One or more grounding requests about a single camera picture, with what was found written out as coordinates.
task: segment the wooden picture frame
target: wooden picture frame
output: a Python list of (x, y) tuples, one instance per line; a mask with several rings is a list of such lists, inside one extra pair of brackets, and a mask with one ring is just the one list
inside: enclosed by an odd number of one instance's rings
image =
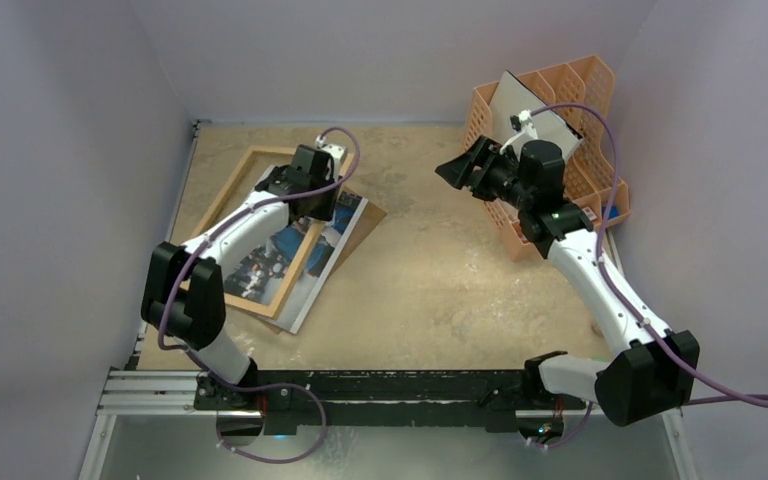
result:
[[(262, 145), (254, 145), (249, 147), (248, 150), (246, 150), (246, 152), (243, 154), (239, 163), (237, 163), (237, 166), (234, 167), (234, 170), (231, 172), (231, 176), (228, 177), (225, 185), (222, 186), (222, 189), (219, 190), (216, 198), (213, 199), (213, 202), (211, 202), (207, 211), (201, 217), (201, 220), (199, 220), (199, 222), (196, 224), (196, 227), (193, 229), (190, 238), (198, 237), (211, 226), (213, 226), (214, 223), (216, 223), (218, 220), (217, 217), (219, 217), (223, 209), (234, 196), (234, 193), (239, 187), (240, 182), (251, 171), (252, 166), (256, 161), (255, 157), (257, 155), (267, 154), (273, 156), (286, 156), (288, 157), (287, 164), (289, 164), (295, 153), (295, 147), (270, 147)], [(353, 160), (353, 154), (349, 153), (346, 155), (346, 160), (343, 162), (340, 175), (345, 175), (345, 172), (348, 170), (348, 167), (351, 165)], [(313, 247), (319, 240), (319, 236), (324, 228), (325, 223), (320, 220), (311, 222), (301, 245), (299, 245), (298, 252), (296, 252), (292, 262), (287, 267), (287, 273), (284, 275), (278, 291), (275, 293), (275, 296), (272, 298), (269, 304), (254, 302), (242, 297), (231, 295), (229, 293), (225, 294), (225, 304), (237, 307), (255, 315), (262, 315), (269, 318), (277, 317), (278, 314), (281, 313), (281, 309), (284, 308), (284, 304), (287, 302), (290, 291), (292, 291), (293, 286), (295, 286), (296, 281), (302, 274), (304, 265), (307, 263), (308, 258), (313, 251)]]

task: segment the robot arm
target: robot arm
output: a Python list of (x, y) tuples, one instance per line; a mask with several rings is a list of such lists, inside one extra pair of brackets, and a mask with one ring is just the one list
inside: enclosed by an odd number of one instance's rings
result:
[[(300, 145), (290, 165), (272, 167), (245, 201), (226, 219), (181, 246), (164, 242), (152, 253), (143, 295), (143, 320), (160, 327), (163, 310), (173, 302), (166, 333), (187, 345), (199, 362), (225, 381), (241, 386), (256, 383), (257, 366), (226, 332), (223, 283), (252, 250), (302, 217), (328, 221), (334, 214), (337, 189), (313, 197), (276, 201), (227, 220), (268, 199), (322, 188), (336, 181), (346, 149), (333, 144)], [(184, 262), (207, 241), (190, 272), (190, 285), (170, 299), (172, 283)]]
[[(599, 272), (605, 268), (622, 293), (646, 305), (605, 255), (597, 255), (596, 233), (584, 212), (564, 198), (565, 163), (560, 148), (532, 140), (519, 159), (508, 144), (480, 137), (436, 172), (455, 188), (467, 187), (480, 200), (501, 199), (519, 211), (523, 235), (569, 280), (599, 324), (614, 358), (610, 363), (553, 352), (526, 362), (526, 381), (535, 394), (568, 394), (599, 403), (623, 426), (678, 407), (690, 399), (693, 379), (673, 363), (617, 300)], [(699, 345), (690, 332), (674, 333), (647, 310), (649, 324), (673, 351), (695, 367)]]

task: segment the dish rack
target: dish rack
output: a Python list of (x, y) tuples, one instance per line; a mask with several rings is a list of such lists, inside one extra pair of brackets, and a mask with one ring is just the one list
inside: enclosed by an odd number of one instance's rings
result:
[[(596, 55), (523, 73), (517, 75), (517, 78), (547, 105), (579, 102), (597, 109), (602, 115), (607, 115), (614, 91), (614, 73)], [(462, 151), (465, 152), (472, 146), (480, 135), (492, 137), (493, 115), (490, 112), (490, 100), (498, 86), (499, 82), (494, 82), (473, 89)], [(622, 222), (631, 214), (628, 185), (622, 179), (614, 202), (615, 210), (602, 211), (602, 206), (608, 200), (614, 175), (614, 168), (602, 155), (602, 124), (581, 109), (561, 108), (556, 110), (556, 113), (583, 137), (581, 145), (573, 153), (564, 171), (567, 198), (584, 210), (594, 228), (599, 228), (605, 221), (605, 216), (608, 217), (609, 227)], [(484, 208), (493, 220), (512, 261), (537, 254), (534, 245), (523, 236), (513, 209), (507, 208), (500, 200), (484, 202)]]

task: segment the wooden table surface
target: wooden table surface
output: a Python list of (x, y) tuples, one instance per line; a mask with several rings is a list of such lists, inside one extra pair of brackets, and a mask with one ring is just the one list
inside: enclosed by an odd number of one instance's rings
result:
[[(321, 130), (203, 128), (172, 241), (187, 240), (249, 146), (310, 145)], [(347, 185), (387, 217), (329, 277), (298, 335), (228, 309), (226, 328), (261, 368), (521, 368), (557, 349), (609, 357), (566, 279), (539, 257), (512, 263), (481, 203), (434, 174), (459, 153), (461, 128), (351, 130), (362, 160)], [(329, 141), (350, 145), (337, 132)], [(194, 369), (161, 352), (155, 332), (139, 369)]]

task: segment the black mount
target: black mount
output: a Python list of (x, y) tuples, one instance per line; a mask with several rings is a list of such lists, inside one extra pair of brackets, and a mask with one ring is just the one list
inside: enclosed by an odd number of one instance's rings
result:
[(463, 155), (435, 172), (457, 189), (469, 188), (479, 200), (500, 198), (516, 208), (522, 234), (543, 258), (565, 234), (593, 230), (581, 208), (564, 197), (566, 164), (557, 145), (532, 140), (522, 146), (519, 160), (513, 148), (503, 152), (501, 147), (482, 135)]
[[(273, 168), (266, 178), (255, 185), (254, 189), (282, 197), (331, 185), (335, 182), (335, 175), (334, 158), (331, 154), (306, 145), (299, 145), (289, 165)], [(313, 197), (288, 202), (290, 223), (302, 217), (330, 221), (334, 216), (339, 195), (339, 189), (335, 188)]]
[[(692, 333), (670, 333), (664, 341), (696, 368), (699, 342)], [(608, 420), (622, 427), (684, 405), (692, 388), (693, 377), (670, 360), (657, 343), (636, 343), (599, 372), (596, 399)]]
[(554, 396), (543, 385), (543, 380), (540, 378), (540, 364), (550, 358), (566, 354), (567, 352), (563, 350), (555, 350), (554, 352), (544, 353), (539, 357), (529, 358), (525, 361), (525, 368), (522, 370), (522, 388), (530, 398), (546, 402)]
[[(160, 327), (172, 284), (189, 257), (184, 247), (169, 242), (161, 243), (151, 253), (140, 317), (154, 328)], [(212, 258), (198, 259), (188, 277), (189, 288), (178, 290), (172, 300), (166, 332), (185, 341), (190, 348), (201, 350), (213, 342), (225, 325), (222, 269)]]

